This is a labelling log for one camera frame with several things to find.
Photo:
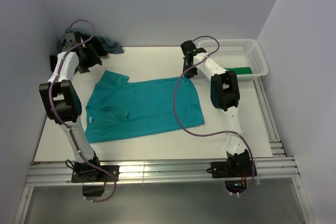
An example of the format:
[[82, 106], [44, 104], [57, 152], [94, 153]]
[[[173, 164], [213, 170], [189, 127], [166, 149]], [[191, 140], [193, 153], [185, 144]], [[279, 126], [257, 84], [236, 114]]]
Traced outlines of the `teal t-shirt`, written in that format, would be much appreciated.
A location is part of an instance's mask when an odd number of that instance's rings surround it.
[[204, 124], [195, 86], [187, 78], [129, 82], [105, 71], [86, 106], [89, 143], [124, 140]]

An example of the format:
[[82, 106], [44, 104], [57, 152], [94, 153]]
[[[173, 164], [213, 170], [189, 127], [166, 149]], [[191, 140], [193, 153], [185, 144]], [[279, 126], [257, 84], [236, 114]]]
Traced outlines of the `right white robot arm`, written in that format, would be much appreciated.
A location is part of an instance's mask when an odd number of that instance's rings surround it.
[[212, 162], [207, 172], [213, 178], [254, 177], [257, 170], [251, 149], [242, 136], [238, 118], [240, 92], [237, 74], [219, 66], [210, 58], [204, 48], [197, 48], [193, 41], [188, 40], [181, 44], [184, 56], [183, 73], [187, 78], [197, 75], [200, 70], [210, 80], [210, 99], [214, 108], [228, 123], [229, 129], [218, 132], [228, 136], [226, 161]]

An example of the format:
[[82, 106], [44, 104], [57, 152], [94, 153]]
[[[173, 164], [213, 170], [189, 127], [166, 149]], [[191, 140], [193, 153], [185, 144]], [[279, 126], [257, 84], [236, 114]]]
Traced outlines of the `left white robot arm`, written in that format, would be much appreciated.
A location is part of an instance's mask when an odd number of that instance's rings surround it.
[[52, 76], [39, 85], [39, 93], [47, 117], [65, 133], [75, 160], [66, 160], [73, 182], [97, 182], [105, 179], [100, 161], [89, 144], [81, 122], [82, 105], [72, 79], [76, 72], [87, 73], [102, 60], [93, 36], [68, 30], [60, 45]]

